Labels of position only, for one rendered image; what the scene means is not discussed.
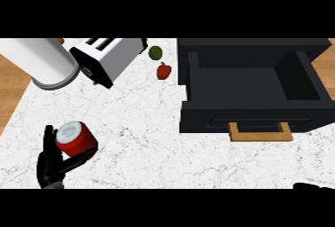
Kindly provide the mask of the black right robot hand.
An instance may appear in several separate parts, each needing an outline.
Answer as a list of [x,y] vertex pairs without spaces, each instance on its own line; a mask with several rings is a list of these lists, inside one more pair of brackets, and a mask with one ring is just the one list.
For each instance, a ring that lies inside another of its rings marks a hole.
[[329,187],[320,187],[315,184],[294,183],[294,189],[332,189]]

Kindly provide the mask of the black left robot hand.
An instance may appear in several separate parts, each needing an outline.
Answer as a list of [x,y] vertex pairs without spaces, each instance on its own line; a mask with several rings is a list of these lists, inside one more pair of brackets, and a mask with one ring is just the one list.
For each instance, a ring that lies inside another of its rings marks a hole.
[[42,189],[62,189],[65,173],[84,165],[99,150],[90,148],[64,160],[62,150],[56,145],[56,133],[58,129],[53,125],[47,125],[43,135],[43,150],[37,161],[37,180]]

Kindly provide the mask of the red can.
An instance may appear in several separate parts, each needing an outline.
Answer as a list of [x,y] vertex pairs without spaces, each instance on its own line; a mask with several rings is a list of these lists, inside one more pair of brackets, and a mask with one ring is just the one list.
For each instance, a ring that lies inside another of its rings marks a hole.
[[58,129],[55,143],[70,157],[75,157],[92,148],[99,148],[99,141],[81,121],[70,121]]

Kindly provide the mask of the dark grey drawer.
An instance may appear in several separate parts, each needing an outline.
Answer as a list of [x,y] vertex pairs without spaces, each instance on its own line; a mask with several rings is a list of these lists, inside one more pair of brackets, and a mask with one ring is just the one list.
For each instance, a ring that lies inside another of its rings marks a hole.
[[226,133],[230,122],[242,132],[275,132],[281,122],[292,132],[309,132],[335,122],[335,101],[301,51],[269,68],[202,68],[199,63],[194,52],[182,133]]

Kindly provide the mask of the white toaster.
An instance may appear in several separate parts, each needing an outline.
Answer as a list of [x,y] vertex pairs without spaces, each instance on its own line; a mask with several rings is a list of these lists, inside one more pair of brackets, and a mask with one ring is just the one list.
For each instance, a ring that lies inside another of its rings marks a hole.
[[148,47],[146,38],[87,38],[70,52],[83,74],[111,88],[114,81]]

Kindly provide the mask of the red bell pepper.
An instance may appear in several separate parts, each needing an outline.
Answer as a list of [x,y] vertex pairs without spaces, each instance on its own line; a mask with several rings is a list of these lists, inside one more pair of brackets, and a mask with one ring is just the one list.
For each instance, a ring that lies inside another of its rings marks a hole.
[[158,69],[157,69],[157,78],[160,80],[166,80],[171,73],[171,66],[168,66],[166,63],[161,63]]

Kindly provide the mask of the green lime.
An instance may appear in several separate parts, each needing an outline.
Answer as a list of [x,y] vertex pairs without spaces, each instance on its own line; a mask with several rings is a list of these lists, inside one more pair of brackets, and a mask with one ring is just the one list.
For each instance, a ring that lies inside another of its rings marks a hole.
[[152,60],[160,60],[163,58],[163,49],[160,46],[152,46],[149,49],[149,58]]

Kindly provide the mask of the dark grey cabinet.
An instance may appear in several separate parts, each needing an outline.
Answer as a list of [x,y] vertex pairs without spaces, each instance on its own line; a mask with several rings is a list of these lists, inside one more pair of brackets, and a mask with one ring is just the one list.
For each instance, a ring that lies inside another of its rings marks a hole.
[[179,84],[186,84],[192,52],[201,67],[275,67],[288,52],[304,52],[313,61],[329,47],[328,38],[179,38]]

